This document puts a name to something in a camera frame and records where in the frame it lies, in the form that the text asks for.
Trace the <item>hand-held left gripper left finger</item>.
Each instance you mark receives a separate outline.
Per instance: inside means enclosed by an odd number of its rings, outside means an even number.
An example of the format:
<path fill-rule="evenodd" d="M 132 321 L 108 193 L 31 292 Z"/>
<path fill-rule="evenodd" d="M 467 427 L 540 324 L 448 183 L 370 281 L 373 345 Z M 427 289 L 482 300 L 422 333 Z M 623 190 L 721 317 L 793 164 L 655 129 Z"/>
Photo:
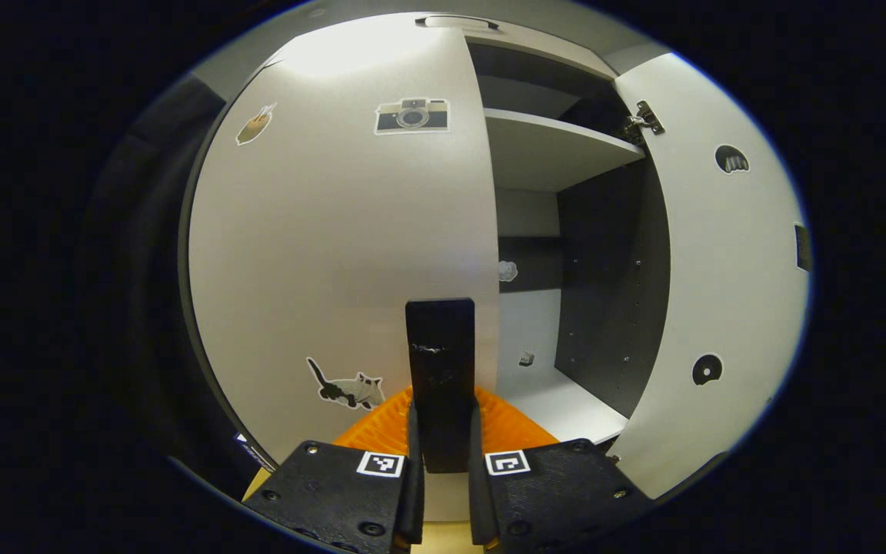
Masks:
<path fill-rule="evenodd" d="M 302 442 L 253 479 L 243 505 L 333 552 L 408 553 L 425 508 L 412 399 L 407 387 L 331 444 Z"/>

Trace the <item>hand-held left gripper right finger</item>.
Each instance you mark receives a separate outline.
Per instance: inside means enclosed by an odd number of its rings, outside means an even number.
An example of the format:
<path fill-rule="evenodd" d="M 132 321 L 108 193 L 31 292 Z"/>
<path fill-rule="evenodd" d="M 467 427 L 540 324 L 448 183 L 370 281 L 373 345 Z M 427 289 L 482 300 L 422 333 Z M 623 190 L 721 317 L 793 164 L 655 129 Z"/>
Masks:
<path fill-rule="evenodd" d="M 470 420 L 472 542 L 486 553 L 604 553 L 655 508 L 590 439 L 562 442 L 478 387 Z"/>

